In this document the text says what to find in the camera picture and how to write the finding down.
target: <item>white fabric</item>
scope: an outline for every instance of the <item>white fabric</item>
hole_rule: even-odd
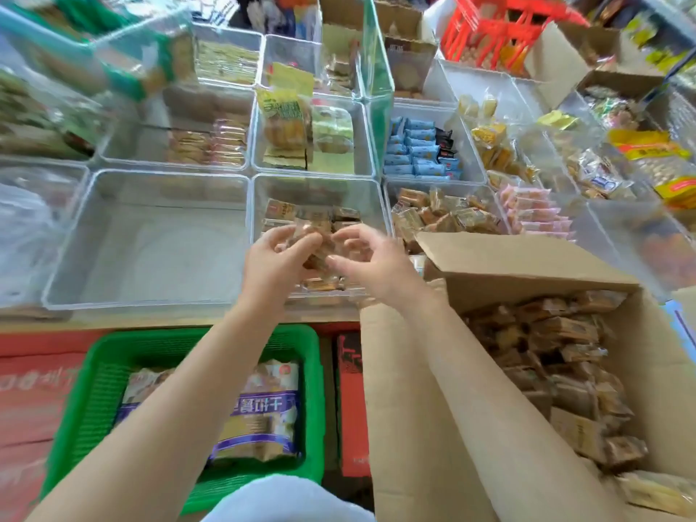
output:
[[[375,522],[373,513],[295,476],[260,478],[220,500],[202,522]]]

